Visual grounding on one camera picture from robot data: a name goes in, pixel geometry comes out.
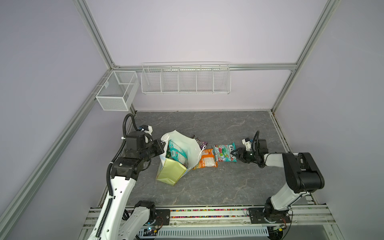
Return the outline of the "teal Fox's candy bag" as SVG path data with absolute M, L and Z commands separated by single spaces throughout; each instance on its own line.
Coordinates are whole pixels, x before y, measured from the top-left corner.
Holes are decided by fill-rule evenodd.
M 177 144 L 175 144 L 172 140 L 168 142 L 166 158 L 177 161 L 186 168 L 188 167 L 187 153 L 182 150 Z

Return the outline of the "Fox's mint blossom candy bag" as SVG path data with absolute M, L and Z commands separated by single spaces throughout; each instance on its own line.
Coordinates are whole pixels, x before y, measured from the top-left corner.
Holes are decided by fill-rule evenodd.
M 234 150 L 236 150 L 235 143 L 229 145 L 213 145 L 216 162 L 237 162 L 237 158 L 231 154 Z

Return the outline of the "illustrated paper gift bag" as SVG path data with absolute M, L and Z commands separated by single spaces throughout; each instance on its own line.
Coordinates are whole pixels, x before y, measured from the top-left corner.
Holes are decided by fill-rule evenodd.
M 204 148 L 177 131 L 164 134 L 161 142 L 165 146 L 156 180 L 173 186 L 200 162 Z

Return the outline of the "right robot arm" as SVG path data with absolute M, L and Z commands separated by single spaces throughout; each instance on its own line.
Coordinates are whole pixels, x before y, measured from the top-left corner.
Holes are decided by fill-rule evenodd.
M 268 223 L 283 220 L 291 206 L 302 197 L 323 189 L 325 179 L 310 153 L 270 153 L 265 139 L 257 131 L 252 139 L 242 140 L 243 147 L 231 151 L 231 155 L 246 164 L 259 168 L 277 167 L 284 169 L 285 183 L 273 196 L 266 200 L 262 216 Z

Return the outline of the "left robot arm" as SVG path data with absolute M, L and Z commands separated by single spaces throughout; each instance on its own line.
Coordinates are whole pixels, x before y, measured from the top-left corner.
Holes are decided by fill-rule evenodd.
M 154 202 L 139 201 L 131 214 L 126 213 L 126 204 L 140 172 L 150 166 L 152 158 L 165 152 L 165 145 L 153 139 L 152 127 L 138 127 L 133 114 L 125 116 L 122 144 L 107 167 L 108 194 L 90 240 L 134 240 L 145 224 L 156 221 Z

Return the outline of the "orange Fox's candy bag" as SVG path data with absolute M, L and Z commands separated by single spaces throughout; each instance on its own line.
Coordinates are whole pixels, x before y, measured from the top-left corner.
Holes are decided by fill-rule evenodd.
M 193 168 L 202 169 L 202 168 L 217 168 L 218 162 L 215 159 L 214 150 L 213 149 L 205 149 L 202 152 L 201 159 L 199 163 Z

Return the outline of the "purple M&M's packet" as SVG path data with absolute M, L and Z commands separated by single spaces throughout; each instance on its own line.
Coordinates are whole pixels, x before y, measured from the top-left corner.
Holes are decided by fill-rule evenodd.
M 198 143 L 201 150 L 207 147 L 208 143 L 205 141 L 201 141 L 196 135 L 193 135 L 192 138 Z

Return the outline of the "white mesh box basket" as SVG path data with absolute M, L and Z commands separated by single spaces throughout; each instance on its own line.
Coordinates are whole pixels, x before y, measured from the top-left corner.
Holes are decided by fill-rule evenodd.
M 111 71 L 96 95 L 104 111 L 128 112 L 140 82 L 135 71 Z

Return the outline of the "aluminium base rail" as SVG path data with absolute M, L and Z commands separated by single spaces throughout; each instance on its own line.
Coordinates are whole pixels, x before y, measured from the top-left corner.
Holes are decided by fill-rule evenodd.
M 294 226 L 321 226 L 329 240 L 342 240 L 327 205 L 293 205 L 289 212 L 268 222 L 263 217 L 262 206 L 218 207 L 164 207 L 156 210 L 161 229 L 150 235 L 153 224 L 143 226 L 140 239 L 164 238 L 232 238 L 269 236 L 271 231 Z

